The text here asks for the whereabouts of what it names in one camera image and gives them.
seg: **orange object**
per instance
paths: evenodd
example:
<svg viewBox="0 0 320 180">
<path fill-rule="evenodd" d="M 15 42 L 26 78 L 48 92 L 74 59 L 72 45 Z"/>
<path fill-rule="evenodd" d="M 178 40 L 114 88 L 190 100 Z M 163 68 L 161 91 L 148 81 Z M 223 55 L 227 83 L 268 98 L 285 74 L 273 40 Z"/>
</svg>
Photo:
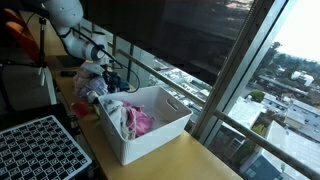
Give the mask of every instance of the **orange object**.
<svg viewBox="0 0 320 180">
<path fill-rule="evenodd" d="M 4 14 L 7 17 L 7 21 L 13 21 L 16 22 L 18 24 L 20 24 L 23 27 L 26 27 L 26 23 L 24 22 L 23 18 L 17 14 L 16 12 L 14 12 L 13 10 L 9 9 L 9 8 L 5 8 L 3 10 Z"/>
<path fill-rule="evenodd" d="M 19 44 L 21 48 L 29 55 L 29 57 L 35 61 L 39 62 L 40 49 L 31 35 L 28 27 L 23 27 L 20 24 L 8 21 L 6 23 L 6 29 Z"/>
</svg>

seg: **building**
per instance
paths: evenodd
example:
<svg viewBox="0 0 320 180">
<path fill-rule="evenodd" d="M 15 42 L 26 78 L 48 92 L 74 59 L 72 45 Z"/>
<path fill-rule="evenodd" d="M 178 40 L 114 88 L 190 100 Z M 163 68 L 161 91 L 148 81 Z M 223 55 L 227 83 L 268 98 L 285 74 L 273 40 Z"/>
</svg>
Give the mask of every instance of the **building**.
<svg viewBox="0 0 320 180">
<path fill-rule="evenodd" d="M 301 133 L 320 142 L 320 110 L 293 98 L 292 94 L 277 97 L 265 93 L 261 104 L 279 115 L 285 116 L 285 122 Z"/>
<path fill-rule="evenodd" d="M 277 94 L 281 95 L 283 93 L 293 93 L 295 96 L 305 97 L 308 96 L 307 92 L 304 92 L 300 89 L 288 86 L 286 84 L 283 84 L 275 79 L 271 79 L 266 76 L 259 76 L 260 80 L 258 83 L 262 85 L 263 87 L 269 89 L 270 91 L 275 91 Z"/>
<path fill-rule="evenodd" d="M 286 117 L 284 122 L 290 125 L 291 127 L 295 129 L 301 129 L 304 126 L 306 119 L 302 114 L 297 113 L 292 109 L 289 109 L 285 115 Z"/>
<path fill-rule="evenodd" d="M 277 99 L 277 97 L 271 94 L 268 94 L 266 92 L 264 92 L 264 94 L 264 99 L 261 101 L 261 104 L 266 106 L 268 110 L 278 114 L 284 114 L 287 111 L 288 105 L 281 102 L 279 99 Z"/>
<path fill-rule="evenodd" d="M 250 99 L 244 99 L 240 96 L 228 113 L 228 116 L 242 126 L 251 129 L 261 112 L 266 112 L 262 104 L 251 101 Z M 222 123 L 222 128 L 218 136 L 220 137 L 218 141 L 223 139 L 223 141 L 226 142 L 220 150 L 224 153 L 224 156 L 229 159 L 233 157 L 246 139 L 245 135 L 224 122 Z"/>
<path fill-rule="evenodd" d="M 307 75 L 305 71 L 295 71 L 291 75 L 291 79 L 297 80 L 298 82 L 302 82 L 305 86 L 310 86 L 314 80 L 314 78 L 310 75 Z"/>
<path fill-rule="evenodd" d="M 265 137 L 284 152 L 320 172 L 320 145 L 273 121 Z M 241 166 L 246 179 L 308 179 L 263 148 L 257 148 Z"/>
</svg>

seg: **table surface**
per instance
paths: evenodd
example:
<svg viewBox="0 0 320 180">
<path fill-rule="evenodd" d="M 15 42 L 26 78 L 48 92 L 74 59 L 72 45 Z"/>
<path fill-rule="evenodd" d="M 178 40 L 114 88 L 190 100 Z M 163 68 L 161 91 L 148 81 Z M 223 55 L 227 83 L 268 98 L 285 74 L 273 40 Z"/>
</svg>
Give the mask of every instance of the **table surface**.
<svg viewBox="0 0 320 180">
<path fill-rule="evenodd" d="M 25 20 L 29 15 L 31 13 L 22 12 Z M 38 18 L 33 17 L 28 27 L 32 34 L 39 33 Z M 66 54 L 50 22 L 46 26 L 45 53 L 46 55 Z M 62 66 L 56 63 L 55 58 L 50 56 L 47 60 L 49 60 L 52 77 L 56 80 L 67 105 L 70 106 L 71 103 L 79 101 L 86 102 L 86 99 L 73 95 L 72 78 L 60 76 Z M 99 117 L 93 111 L 80 119 L 78 124 L 107 179 L 241 179 L 185 131 L 167 144 L 122 166 L 101 128 Z"/>
</svg>

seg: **black cable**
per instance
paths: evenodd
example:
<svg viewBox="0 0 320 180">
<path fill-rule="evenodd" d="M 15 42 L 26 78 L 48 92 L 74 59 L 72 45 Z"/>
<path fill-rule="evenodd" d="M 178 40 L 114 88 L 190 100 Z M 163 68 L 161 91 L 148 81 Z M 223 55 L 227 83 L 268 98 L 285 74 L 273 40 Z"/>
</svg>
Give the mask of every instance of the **black cable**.
<svg viewBox="0 0 320 180">
<path fill-rule="evenodd" d="M 76 30 L 76 29 L 74 29 L 74 28 L 71 28 L 71 29 L 74 30 L 74 31 L 76 31 L 76 32 L 79 33 L 80 35 L 82 35 L 82 36 L 83 36 L 84 38 L 86 38 L 89 42 L 91 42 L 92 44 L 94 44 L 95 47 L 98 47 L 99 50 L 101 50 L 103 53 L 105 53 L 107 56 L 109 56 L 115 63 L 117 63 L 117 64 L 121 67 L 121 69 L 124 67 L 124 68 L 130 70 L 130 71 L 136 76 L 136 78 L 137 78 L 138 87 L 137 87 L 135 90 L 133 90 L 133 91 L 125 91 L 125 92 L 127 92 L 127 93 L 134 93 L 134 92 L 138 91 L 138 89 L 140 88 L 140 79 L 139 79 L 138 75 L 137 75 L 134 71 L 132 71 L 132 69 L 129 69 L 127 66 L 125 66 L 125 65 L 121 64 L 119 61 L 117 61 L 115 57 L 113 57 L 113 56 L 112 56 L 111 54 L 109 54 L 107 51 L 105 51 L 104 49 L 102 49 L 102 47 L 100 47 L 96 42 L 94 42 L 94 41 L 93 41 L 91 38 L 89 38 L 87 35 L 83 34 L 82 32 L 80 32 L 80 31 L 78 31 L 78 30 Z"/>
<path fill-rule="evenodd" d="M 8 50 L 8 55 L 7 55 L 6 61 L 9 60 L 10 55 L 11 55 L 12 48 L 17 44 L 17 42 L 18 42 L 18 40 L 21 38 L 24 30 L 27 29 L 28 24 L 29 24 L 31 18 L 32 18 L 35 14 L 36 14 L 36 13 L 32 13 L 32 14 L 29 16 L 29 18 L 28 18 L 28 20 L 27 20 L 27 23 L 23 26 L 23 29 L 22 29 L 21 33 L 20 33 L 19 36 L 15 39 L 15 41 L 12 43 L 11 47 L 10 47 L 9 50 Z"/>
</svg>

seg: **white plastic basket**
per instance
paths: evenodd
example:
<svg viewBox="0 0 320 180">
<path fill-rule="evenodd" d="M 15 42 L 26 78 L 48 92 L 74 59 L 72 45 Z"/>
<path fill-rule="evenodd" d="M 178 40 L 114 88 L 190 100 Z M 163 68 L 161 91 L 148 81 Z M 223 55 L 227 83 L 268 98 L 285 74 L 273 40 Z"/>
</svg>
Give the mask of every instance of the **white plastic basket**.
<svg viewBox="0 0 320 180">
<path fill-rule="evenodd" d="M 119 92 L 100 96 L 100 120 L 116 156 L 122 165 L 146 155 L 179 136 L 192 111 L 159 86 L 140 88 L 135 93 Z M 134 140 L 123 139 L 103 104 L 107 100 L 127 101 L 134 106 L 144 105 L 143 112 L 154 117 L 151 131 Z"/>
</svg>

